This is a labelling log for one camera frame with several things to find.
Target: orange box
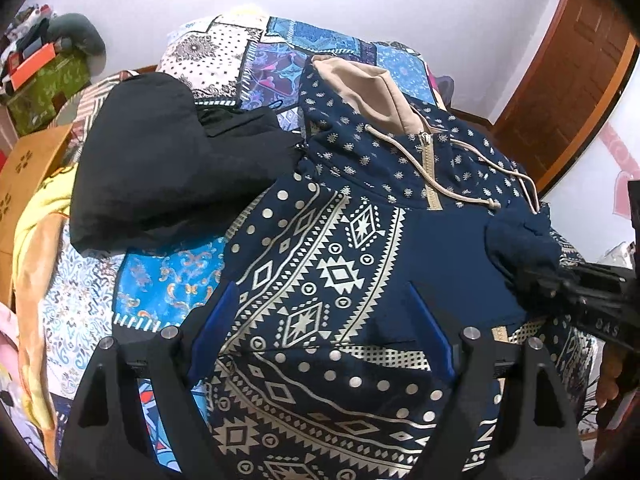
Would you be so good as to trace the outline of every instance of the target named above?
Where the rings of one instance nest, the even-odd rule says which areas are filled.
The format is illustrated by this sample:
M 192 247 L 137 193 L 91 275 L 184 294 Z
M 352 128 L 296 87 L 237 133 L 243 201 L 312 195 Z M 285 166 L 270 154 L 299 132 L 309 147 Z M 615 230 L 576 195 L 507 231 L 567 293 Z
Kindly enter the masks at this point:
M 22 63 L 11 75 L 11 83 L 14 85 L 14 92 L 20 88 L 28 79 L 56 57 L 53 43 L 47 43 L 39 51 L 33 54 L 27 61 Z

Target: pink cloth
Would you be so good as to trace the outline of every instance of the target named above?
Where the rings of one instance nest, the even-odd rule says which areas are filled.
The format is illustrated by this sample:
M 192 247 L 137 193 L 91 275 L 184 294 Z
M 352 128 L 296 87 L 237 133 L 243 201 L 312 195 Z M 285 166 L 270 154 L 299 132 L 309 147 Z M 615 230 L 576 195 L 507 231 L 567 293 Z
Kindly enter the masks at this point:
M 0 364 L 18 380 L 18 319 L 0 303 Z

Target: patchwork bedspread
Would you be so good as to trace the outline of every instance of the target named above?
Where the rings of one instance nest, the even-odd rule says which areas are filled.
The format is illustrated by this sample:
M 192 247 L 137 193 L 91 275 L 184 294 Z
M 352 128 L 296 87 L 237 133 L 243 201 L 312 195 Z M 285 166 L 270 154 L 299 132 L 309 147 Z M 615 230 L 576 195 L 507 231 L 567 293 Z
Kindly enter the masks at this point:
M 334 54 L 386 68 L 403 92 L 420 99 L 425 105 L 446 109 L 424 59 L 404 44 L 369 43 L 307 23 L 258 14 L 225 14 L 184 24 L 169 34 L 168 47 L 158 71 L 183 81 L 198 104 L 223 104 L 244 109 L 271 105 L 278 109 L 278 120 L 283 129 L 299 130 L 306 135 L 312 132 L 307 131 L 302 112 L 298 109 L 300 76 L 306 59 L 314 54 Z M 105 78 L 77 94 L 60 111 L 52 126 L 73 124 L 74 135 L 66 153 L 66 164 L 80 159 L 84 140 L 90 134 L 93 121 L 110 90 L 132 75 L 135 72 L 124 71 Z M 240 225 L 242 222 L 241 216 L 237 223 Z M 0 389 L 8 392 L 0 396 L 0 401 L 39 459 L 52 471 L 56 469 L 66 418 L 76 389 L 97 341 L 109 335 L 114 324 L 152 332 L 169 324 L 179 325 L 192 308 L 207 301 L 218 284 L 224 267 L 223 249 L 233 232 L 234 227 L 231 226 L 227 237 L 201 240 L 197 244 L 155 253 L 81 256 L 69 244 L 68 223 L 65 224 L 56 273 L 44 299 L 42 319 L 47 343 L 49 390 L 57 415 L 54 460 L 46 456 L 42 435 L 19 402 L 22 395 L 19 381 L 7 373 L 0 373 Z M 581 260 L 564 238 L 556 232 L 552 235 L 562 247 L 562 264 L 572 265 Z M 77 316 L 82 326 L 93 329 L 87 333 L 76 330 Z M 556 362 L 570 397 L 577 404 L 588 380 L 593 341 L 568 327 L 565 320 L 558 319 L 533 320 L 511 333 L 509 339 L 521 342 L 528 336 L 545 334 L 550 338 L 558 338 L 559 334 L 564 341 Z M 392 357 L 385 359 L 381 366 L 406 368 L 406 363 L 400 360 L 393 364 L 396 361 Z M 220 380 L 218 384 L 212 381 L 201 383 L 194 389 L 196 404 L 204 418 L 212 420 L 213 413 L 220 415 L 221 410 L 229 409 L 226 390 L 228 387 Z M 280 397 L 285 398 L 286 395 L 281 393 Z M 164 434 L 149 381 L 140 381 L 140 399 L 160 463 L 179 469 Z M 316 418 L 316 422 L 321 424 L 322 419 Z M 486 435 L 491 433 L 494 422 L 487 421 Z M 344 431 L 357 437 L 356 440 L 363 440 L 359 436 L 369 430 L 366 422 L 362 424 L 359 427 L 345 426 Z M 238 454 L 241 476 L 248 478 L 247 475 L 254 474 L 255 467 L 262 472 L 261 476 L 274 480 L 329 480 L 328 471 L 323 472 L 316 466 L 313 468 L 311 464 L 307 466 L 315 458 L 314 454 L 293 458 L 281 455 L 275 449 L 279 442 L 293 439 L 293 435 L 272 432 L 256 436 L 256 425 L 257 421 L 250 416 L 244 421 L 228 421 L 229 428 L 244 428 L 242 435 L 246 442 L 235 447 L 228 442 L 231 437 L 228 431 L 225 433 L 225 428 L 211 428 L 212 438 L 220 443 L 221 448 Z M 248 455 L 250 445 L 274 448 L 273 457 L 264 464 L 253 464 Z M 364 446 L 357 449 L 358 453 L 364 453 Z M 372 471 L 362 453 L 357 464 L 345 463 L 340 471 L 333 472 L 332 480 L 354 480 L 361 473 Z M 388 459 L 404 460 L 410 464 L 407 462 L 409 458 L 395 453 Z M 471 453 L 465 468 L 473 468 L 483 460 L 484 452 Z M 402 471 L 406 468 L 391 468 L 383 476 L 397 478 L 402 476 Z

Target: pink wall decal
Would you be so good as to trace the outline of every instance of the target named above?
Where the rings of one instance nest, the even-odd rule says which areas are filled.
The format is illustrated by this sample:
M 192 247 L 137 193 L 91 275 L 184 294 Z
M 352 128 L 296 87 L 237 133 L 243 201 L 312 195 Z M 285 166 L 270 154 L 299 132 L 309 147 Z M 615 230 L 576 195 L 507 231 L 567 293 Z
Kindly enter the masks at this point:
M 631 205 L 626 183 L 630 180 L 640 180 L 640 166 L 608 122 L 602 127 L 598 138 L 620 167 L 613 190 L 613 213 L 631 220 Z

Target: door panel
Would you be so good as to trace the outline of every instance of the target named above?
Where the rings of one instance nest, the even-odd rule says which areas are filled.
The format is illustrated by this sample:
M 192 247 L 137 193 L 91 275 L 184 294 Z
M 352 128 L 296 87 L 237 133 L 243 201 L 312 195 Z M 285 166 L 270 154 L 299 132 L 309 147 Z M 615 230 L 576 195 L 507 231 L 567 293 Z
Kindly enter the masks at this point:
M 610 0 L 568 0 L 526 86 L 518 89 L 495 142 L 534 180 L 555 163 L 607 89 L 629 37 Z

